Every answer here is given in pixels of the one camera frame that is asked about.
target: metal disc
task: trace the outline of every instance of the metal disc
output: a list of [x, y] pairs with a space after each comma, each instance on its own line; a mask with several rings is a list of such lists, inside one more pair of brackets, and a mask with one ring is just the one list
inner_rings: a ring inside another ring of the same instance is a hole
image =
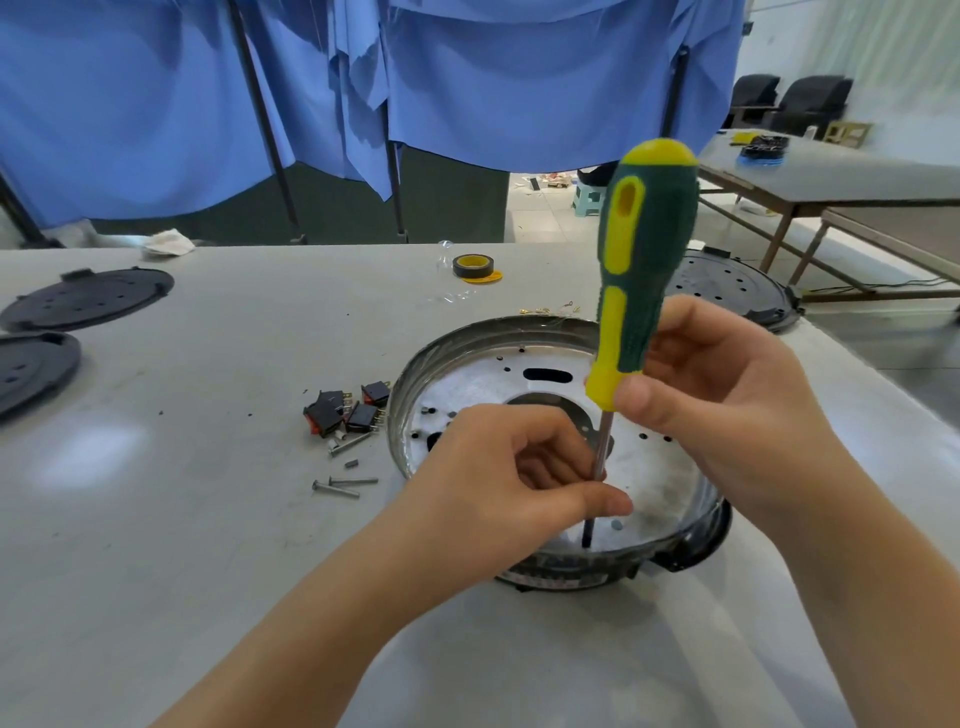
[[790, 288], [726, 251], [713, 249], [688, 252], [667, 294], [703, 298], [773, 332], [789, 328], [802, 313], [800, 299]]
[[[563, 398], [568, 414], [577, 413], [574, 423], [591, 435], [600, 410], [583, 381], [597, 333], [594, 322], [581, 319], [515, 316], [460, 328], [433, 342], [410, 361], [391, 395], [387, 431], [396, 464], [412, 475], [443, 435], [449, 413], [481, 402]], [[634, 513], [597, 519], [590, 549], [580, 546], [583, 525], [577, 524], [544, 544], [539, 557], [585, 567], [668, 545], [716, 507], [715, 489], [676, 442], [620, 416], [612, 437], [608, 480], [630, 495]]]
[[58, 392], [80, 366], [80, 342], [53, 331], [0, 337], [0, 420]]
[[84, 268], [60, 282], [20, 296], [0, 313], [7, 331], [72, 331], [133, 313], [167, 295], [174, 279], [165, 271], [133, 267], [94, 273]]

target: screwdriver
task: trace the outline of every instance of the screwdriver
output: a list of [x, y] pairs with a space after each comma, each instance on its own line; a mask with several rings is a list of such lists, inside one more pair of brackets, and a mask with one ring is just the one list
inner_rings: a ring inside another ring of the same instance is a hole
[[[600, 344], [587, 377], [587, 396], [602, 412], [593, 459], [601, 480], [613, 424], [613, 392], [641, 372], [657, 330], [663, 296], [684, 259], [697, 216], [697, 158], [676, 139], [651, 139], [620, 160], [600, 212]], [[584, 522], [583, 548], [593, 541]]]

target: black chair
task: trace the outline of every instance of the black chair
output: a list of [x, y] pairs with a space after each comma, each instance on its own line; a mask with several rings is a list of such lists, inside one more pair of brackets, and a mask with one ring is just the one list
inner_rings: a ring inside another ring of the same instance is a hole
[[752, 73], [741, 76], [733, 85], [730, 113], [721, 129], [730, 127], [757, 127], [766, 111], [776, 109], [777, 84], [780, 76], [769, 73]]
[[824, 138], [831, 121], [843, 117], [853, 79], [843, 76], [807, 76], [795, 81], [783, 94], [780, 107], [763, 115], [763, 128], [803, 136], [815, 126], [814, 138]]

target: oval slot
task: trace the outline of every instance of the oval slot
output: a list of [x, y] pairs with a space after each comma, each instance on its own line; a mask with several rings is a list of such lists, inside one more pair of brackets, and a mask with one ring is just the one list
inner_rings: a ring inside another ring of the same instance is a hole
[[569, 384], [573, 375], [563, 369], [524, 369], [523, 378], [530, 381], [555, 381], [558, 384]]

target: person's right hand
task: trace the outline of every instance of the person's right hand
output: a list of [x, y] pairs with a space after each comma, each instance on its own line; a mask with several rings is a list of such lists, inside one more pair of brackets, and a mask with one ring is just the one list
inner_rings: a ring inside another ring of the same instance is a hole
[[763, 530], [815, 514], [837, 476], [861, 479], [794, 353], [712, 303], [668, 298], [644, 374], [624, 377], [613, 402], [628, 419], [675, 438]]

